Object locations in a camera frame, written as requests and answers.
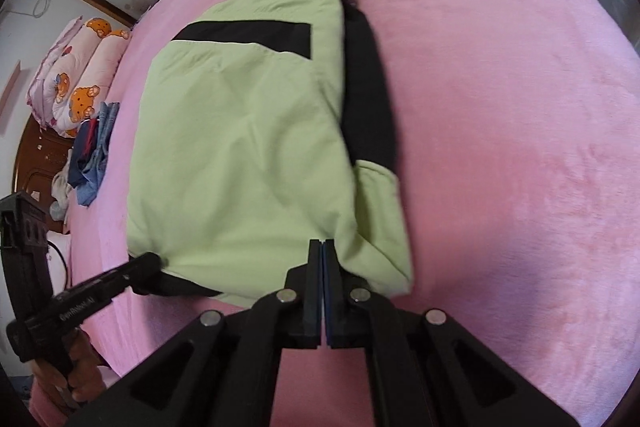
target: wooden headboard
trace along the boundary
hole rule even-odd
[[[53,176],[65,166],[68,150],[73,140],[59,136],[52,129],[41,130],[38,123],[29,117],[24,128],[14,165],[14,192],[26,190],[47,213],[47,227],[62,233],[62,222],[49,216]]]

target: electrical cable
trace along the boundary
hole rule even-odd
[[[65,267],[65,290],[66,290],[67,287],[69,286],[69,269],[68,269],[68,266],[66,265],[65,258],[63,257],[62,252],[60,251],[60,249],[56,245],[54,245],[50,241],[47,241],[47,244],[50,247],[52,247],[55,251],[58,252],[58,255],[60,256],[60,261],[62,261],[62,264]]]
[[[42,2],[44,2],[44,6],[40,10],[38,10],[38,6],[40,6],[40,4]],[[7,12],[7,13],[15,13],[15,14],[18,14],[18,15],[28,15],[29,17],[33,17],[34,19],[39,19],[40,17],[42,17],[47,12],[47,10],[49,9],[50,4],[51,4],[51,0],[37,0],[36,4],[33,7],[33,10],[31,11],[31,13],[17,12],[17,11],[9,10],[9,9],[5,9],[5,10],[2,10],[2,11]]]

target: metal rivet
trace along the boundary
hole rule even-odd
[[[293,302],[294,300],[296,300],[297,296],[298,294],[295,292],[295,290],[291,290],[289,288],[284,288],[280,290],[278,293],[276,293],[276,297],[278,298],[278,301],[282,303]]]
[[[217,326],[220,320],[222,320],[222,315],[215,310],[209,310],[200,316],[200,323],[206,327]]]
[[[356,302],[365,302],[371,298],[371,292],[366,288],[354,288],[349,296]]]
[[[434,326],[441,326],[447,322],[447,314],[442,310],[429,310],[424,316],[427,318],[427,322]]]

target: pink bed sheet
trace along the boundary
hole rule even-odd
[[[109,93],[122,105],[104,183],[90,208],[70,208],[75,282],[127,260],[146,72],[219,1],[161,0],[133,31]],[[445,309],[584,427],[601,425],[640,367],[640,60],[596,0],[359,3],[398,120],[416,273],[398,304]],[[123,374],[211,307],[230,311],[126,294],[85,327]],[[273,425],[372,425],[362,354],[287,352]]]

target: hand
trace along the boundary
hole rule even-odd
[[[100,359],[89,343],[89,336],[80,330],[71,348],[69,358],[74,370],[69,374],[68,384],[73,388],[72,397],[76,402],[95,400],[105,391],[106,386],[98,370]],[[31,370],[49,397],[57,404],[64,401],[56,387],[66,389],[67,381],[62,374],[46,360],[31,360]]]

